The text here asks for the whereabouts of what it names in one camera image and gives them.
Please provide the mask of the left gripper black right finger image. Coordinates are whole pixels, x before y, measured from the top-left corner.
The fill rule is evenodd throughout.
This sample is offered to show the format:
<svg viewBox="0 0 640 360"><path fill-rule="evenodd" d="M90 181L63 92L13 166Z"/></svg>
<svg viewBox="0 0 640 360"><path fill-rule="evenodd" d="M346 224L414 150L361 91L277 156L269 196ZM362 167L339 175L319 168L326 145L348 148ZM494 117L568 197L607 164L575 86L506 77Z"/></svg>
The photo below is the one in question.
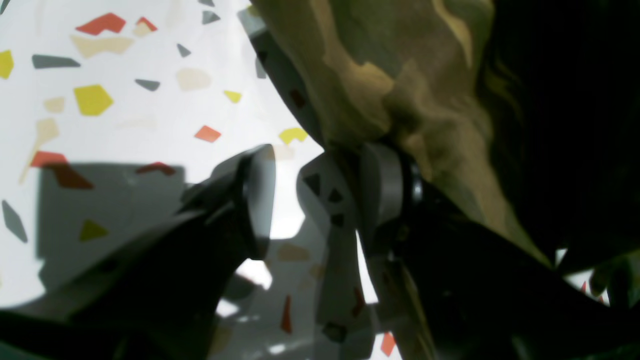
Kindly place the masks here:
<svg viewBox="0 0 640 360"><path fill-rule="evenodd" d="M361 239L415 311L434 360L637 360L639 311L589 299L469 219L384 143L359 160Z"/></svg>

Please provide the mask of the left gripper white left finger image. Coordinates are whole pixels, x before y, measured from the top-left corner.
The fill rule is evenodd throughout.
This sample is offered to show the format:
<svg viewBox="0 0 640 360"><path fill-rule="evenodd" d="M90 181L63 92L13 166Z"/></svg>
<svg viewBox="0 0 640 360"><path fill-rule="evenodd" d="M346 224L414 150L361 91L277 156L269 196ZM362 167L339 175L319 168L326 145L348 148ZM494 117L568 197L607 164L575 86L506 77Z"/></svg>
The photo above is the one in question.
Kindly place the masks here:
<svg viewBox="0 0 640 360"><path fill-rule="evenodd" d="M1 346L39 360L205 360L237 268L265 259L277 169L258 145L168 219L57 289L1 311Z"/></svg>

